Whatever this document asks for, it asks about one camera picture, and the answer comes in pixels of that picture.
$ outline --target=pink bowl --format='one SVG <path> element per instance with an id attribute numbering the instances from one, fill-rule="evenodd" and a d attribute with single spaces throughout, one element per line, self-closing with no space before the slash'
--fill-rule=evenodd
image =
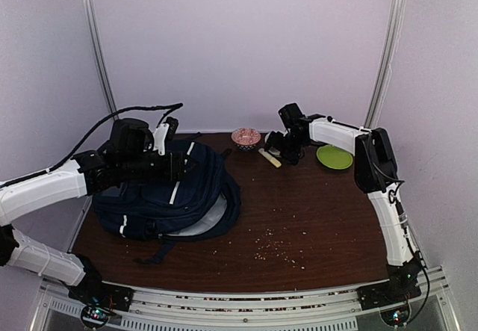
<path id="1" fill-rule="evenodd" d="M 231 138 L 239 149 L 251 150 L 261 140 L 261 134 L 252 128 L 239 128 L 232 132 Z"/>

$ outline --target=green plate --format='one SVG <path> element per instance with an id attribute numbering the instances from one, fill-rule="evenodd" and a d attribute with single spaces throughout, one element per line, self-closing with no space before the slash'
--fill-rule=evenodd
<path id="1" fill-rule="evenodd" d="M 317 159 L 328 168 L 343 170 L 353 163 L 352 155 L 336 146 L 322 146 L 317 149 Z"/>

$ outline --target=wooden table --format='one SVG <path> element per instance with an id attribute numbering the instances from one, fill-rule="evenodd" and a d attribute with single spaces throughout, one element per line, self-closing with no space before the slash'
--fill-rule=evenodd
<path id="1" fill-rule="evenodd" d="M 353 168 L 326 169 L 307 148 L 297 166 L 276 169 L 259 153 L 234 148 L 229 134 L 197 140 L 233 153 L 227 170 L 241 186 L 242 211 L 223 237 L 180 243 L 160 265 L 137 265 L 159 248 L 105 232 L 88 212 L 73 248 L 107 281 L 183 291 L 293 291 L 387 277 L 382 232 Z"/>

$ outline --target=navy backpack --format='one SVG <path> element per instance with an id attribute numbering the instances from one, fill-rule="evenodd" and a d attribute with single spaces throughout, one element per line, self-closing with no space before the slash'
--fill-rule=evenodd
<path id="1" fill-rule="evenodd" d="M 240 188 L 227 173 L 224 156 L 211 147 L 172 140 L 170 151 L 186 152 L 196 166 L 180 182 L 125 182 L 93 196 L 103 228 L 124 238 L 161 239 L 161 248 L 141 264 L 158 264 L 178 241 L 226 234 L 240 213 Z"/>

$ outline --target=black cable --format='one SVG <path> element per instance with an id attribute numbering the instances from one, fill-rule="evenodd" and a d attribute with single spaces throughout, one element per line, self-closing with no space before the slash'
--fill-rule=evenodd
<path id="1" fill-rule="evenodd" d="M 180 107 L 182 107 L 182 103 L 178 103 L 178 105 L 180 105 L 179 107 L 174 107 L 174 108 L 171 108 L 169 111 L 165 112 L 163 114 L 163 116 L 161 117 L 161 119 L 159 120 L 158 124 L 156 125 L 156 128 L 159 127 L 160 124 L 162 124 L 164 118 L 166 118 L 167 116 L 169 116 L 172 112 L 174 112 L 176 109 L 180 109 Z"/>
<path id="2" fill-rule="evenodd" d="M 372 163 L 373 167 L 375 168 L 375 170 L 377 172 L 379 172 L 380 174 L 382 174 L 386 179 L 388 179 L 390 182 L 394 182 L 394 183 L 404 183 L 405 181 L 402 180 L 402 179 L 395 179 L 395 178 L 392 178 L 391 176 L 388 176 L 386 175 L 385 173 L 382 172 L 382 170 L 375 164 L 375 163 Z"/>
<path id="3" fill-rule="evenodd" d="M 428 285 L 428 289 L 426 290 L 426 296 L 425 296 L 425 300 L 423 300 L 423 303 L 421 304 L 421 307 L 418 309 L 417 313 L 415 315 L 413 315 L 413 318 L 408 321 L 406 324 L 409 325 L 411 322 L 413 322 L 413 320 L 415 318 L 417 318 L 417 316 L 421 313 L 421 311 L 423 310 L 423 308 L 425 307 L 425 304 L 428 300 L 428 296 L 430 295 L 430 279 L 428 277 L 428 273 L 426 272 L 426 269 L 425 267 L 422 265 L 421 267 L 421 270 L 423 270 L 423 274 L 425 275 L 425 279 L 426 279 L 426 284 Z"/>
<path id="4" fill-rule="evenodd" d="M 414 255 L 414 254 L 416 253 L 416 251 L 413 251 L 413 249 L 412 249 L 412 243 L 410 242 L 410 239 L 409 239 L 409 237 L 408 237 L 408 234 L 409 234 L 408 228 L 405 228 L 404 231 L 405 231 L 406 244 L 407 244 L 408 247 L 409 247 L 410 253 L 412 253 L 412 255 Z"/>
<path id="5" fill-rule="evenodd" d="M 400 189 L 400 187 L 403 185 L 404 182 L 400 182 L 398 183 L 398 186 L 395 188 L 395 195 L 397 195 L 397 192 L 398 190 Z"/>
<path id="6" fill-rule="evenodd" d="M 129 112 L 129 111 L 161 111 L 161 110 L 164 110 L 164 109 L 168 109 L 169 111 L 166 112 L 163 115 L 163 117 L 165 117 L 166 115 L 168 115 L 172 111 L 180 109 L 180 107 L 182 107 L 182 106 L 183 106 L 182 103 L 176 103 L 175 105 L 155 105 L 155 106 L 152 106 L 152 107 L 133 106 L 133 107 L 122 108 L 122 109 L 119 109 L 116 112 L 110 113 L 106 117 L 101 118 L 93 127 L 91 127 L 91 129 L 76 144 L 76 146 L 72 149 L 72 151 L 70 153 L 68 153 L 63 159 L 61 159 L 61 161 L 56 163 L 53 167 L 51 167 L 47 170 L 41 170 L 41 171 L 36 172 L 36 173 L 28 174 L 27 176 L 22 176 L 22 177 L 17 178 L 17 179 L 9 180 L 8 182 L 5 182 L 2 186 L 0 186 L 0 189 L 5 188 L 5 187 L 9 187 L 11 185 L 14 185 L 14 184 L 17 184 L 17 183 L 20 183 L 20 182 L 24 182 L 25 180 L 29 180 L 29 179 L 35 178 L 37 176 L 45 175 L 47 173 L 50 173 L 50 172 L 58 169 L 63 164 L 65 164 L 76 153 L 76 151 L 81 147 L 81 145 L 85 142 L 85 140 L 88 139 L 88 137 L 91 136 L 91 134 L 95 130 L 97 130 L 97 128 L 100 127 L 101 124 L 105 123 L 110 118 L 117 116 L 118 114 L 122 114 L 122 113 Z"/>
<path id="7" fill-rule="evenodd" d="M 351 128 L 351 129 L 355 129 L 355 130 L 357 130 L 357 131 L 360 130 L 360 128 L 357 127 L 357 126 L 351 126 L 350 124 L 345 124 L 345 123 L 342 123 L 342 122 L 337 122 L 336 120 L 332 120 L 332 121 L 330 121 L 330 123 L 332 123 L 332 124 L 338 124 L 338 125 L 340 125 L 340 126 L 348 127 L 348 128 Z"/>

